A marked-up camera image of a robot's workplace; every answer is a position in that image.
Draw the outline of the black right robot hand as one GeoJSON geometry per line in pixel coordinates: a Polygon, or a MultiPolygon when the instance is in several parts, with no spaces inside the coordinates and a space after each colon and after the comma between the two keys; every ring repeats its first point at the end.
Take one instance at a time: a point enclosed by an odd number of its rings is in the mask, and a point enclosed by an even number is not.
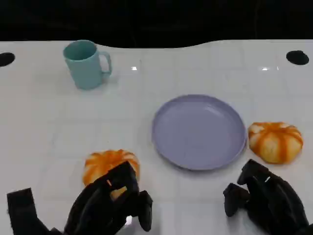
{"type": "Polygon", "coordinates": [[[303,203],[291,185],[262,164],[250,159],[237,184],[223,191],[224,210],[232,217],[238,209],[269,235],[311,235],[303,203]]]}

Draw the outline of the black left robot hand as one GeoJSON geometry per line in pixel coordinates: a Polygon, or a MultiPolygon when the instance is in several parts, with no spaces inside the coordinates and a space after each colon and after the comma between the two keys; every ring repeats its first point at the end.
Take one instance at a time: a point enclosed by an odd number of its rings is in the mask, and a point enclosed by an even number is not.
{"type": "Polygon", "coordinates": [[[64,228],[66,235],[114,235],[137,217],[146,232],[152,227],[153,200],[140,191],[128,161],[89,184],[75,200],[64,228]]]}

